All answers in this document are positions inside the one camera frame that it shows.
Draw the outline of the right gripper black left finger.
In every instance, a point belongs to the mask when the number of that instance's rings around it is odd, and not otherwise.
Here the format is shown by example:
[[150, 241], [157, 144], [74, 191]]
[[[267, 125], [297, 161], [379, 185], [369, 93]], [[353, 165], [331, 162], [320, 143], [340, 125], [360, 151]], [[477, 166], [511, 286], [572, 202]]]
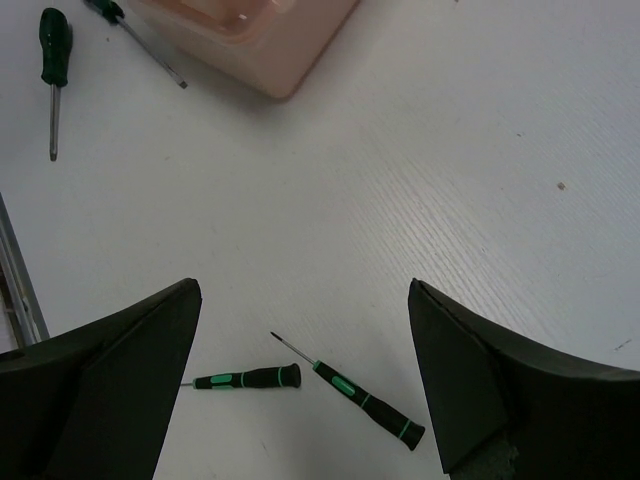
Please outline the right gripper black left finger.
[[196, 333], [191, 278], [1, 356], [4, 479], [153, 477]]

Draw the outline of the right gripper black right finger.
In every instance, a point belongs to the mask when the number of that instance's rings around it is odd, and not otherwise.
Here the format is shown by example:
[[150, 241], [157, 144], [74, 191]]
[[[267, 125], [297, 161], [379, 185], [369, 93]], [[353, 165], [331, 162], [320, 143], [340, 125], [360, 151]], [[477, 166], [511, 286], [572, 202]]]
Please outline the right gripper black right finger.
[[569, 355], [413, 280], [409, 319], [452, 479], [635, 479], [639, 374]]

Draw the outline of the large green screwdriver tip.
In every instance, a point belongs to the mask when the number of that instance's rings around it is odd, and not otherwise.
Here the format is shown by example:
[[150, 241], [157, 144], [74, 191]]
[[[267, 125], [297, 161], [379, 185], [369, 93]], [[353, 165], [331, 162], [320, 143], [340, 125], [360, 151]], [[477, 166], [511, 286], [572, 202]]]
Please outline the large green screwdriver tip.
[[181, 88], [188, 87], [178, 74], [126, 21], [123, 9], [112, 0], [84, 0], [84, 3], [104, 18], [110, 25], [121, 27]]

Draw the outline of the pink plastic toolbox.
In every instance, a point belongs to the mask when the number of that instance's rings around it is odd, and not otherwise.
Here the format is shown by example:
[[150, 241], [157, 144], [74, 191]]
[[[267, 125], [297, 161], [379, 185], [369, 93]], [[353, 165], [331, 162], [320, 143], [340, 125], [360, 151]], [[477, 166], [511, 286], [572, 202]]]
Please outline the pink plastic toolbox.
[[273, 99], [290, 97], [357, 6], [355, 1], [131, 1], [183, 52]]

